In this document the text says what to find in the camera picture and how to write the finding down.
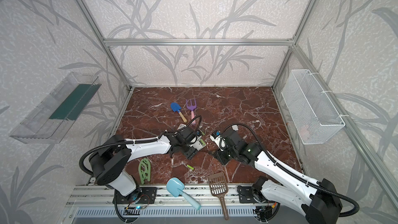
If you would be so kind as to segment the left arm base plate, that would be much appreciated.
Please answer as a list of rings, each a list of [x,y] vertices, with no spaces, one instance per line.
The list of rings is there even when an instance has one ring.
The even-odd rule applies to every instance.
[[[131,194],[123,196],[115,191],[113,203],[116,204],[154,204],[157,195],[157,187],[141,187]]]

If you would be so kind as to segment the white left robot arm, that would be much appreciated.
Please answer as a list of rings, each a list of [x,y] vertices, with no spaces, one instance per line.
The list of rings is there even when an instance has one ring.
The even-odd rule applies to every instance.
[[[151,155],[179,152],[191,158],[197,153],[194,144],[200,141],[202,135],[198,128],[189,126],[164,131],[154,138],[124,139],[121,135],[114,135],[103,145],[85,152],[79,160],[79,167],[94,177],[97,185],[114,189],[132,202],[141,196],[142,190],[134,177],[125,171],[128,162]]]

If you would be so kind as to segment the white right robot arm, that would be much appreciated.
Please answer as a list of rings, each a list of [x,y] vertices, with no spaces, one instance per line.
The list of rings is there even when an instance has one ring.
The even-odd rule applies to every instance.
[[[337,192],[327,179],[318,181],[304,175],[273,156],[261,143],[247,143],[232,124],[222,132],[214,131],[210,138],[218,146],[213,156],[226,165],[231,160],[252,166],[270,176],[254,184],[259,202],[271,200],[300,213],[310,224],[335,224],[340,217],[355,215],[360,205]]]

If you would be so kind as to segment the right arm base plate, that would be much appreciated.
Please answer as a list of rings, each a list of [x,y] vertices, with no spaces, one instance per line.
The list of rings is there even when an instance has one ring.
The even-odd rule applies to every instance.
[[[249,203],[259,203],[259,204],[274,204],[274,201],[269,200],[257,200],[253,193],[251,186],[237,186],[237,193],[239,202],[241,204],[249,204]]]

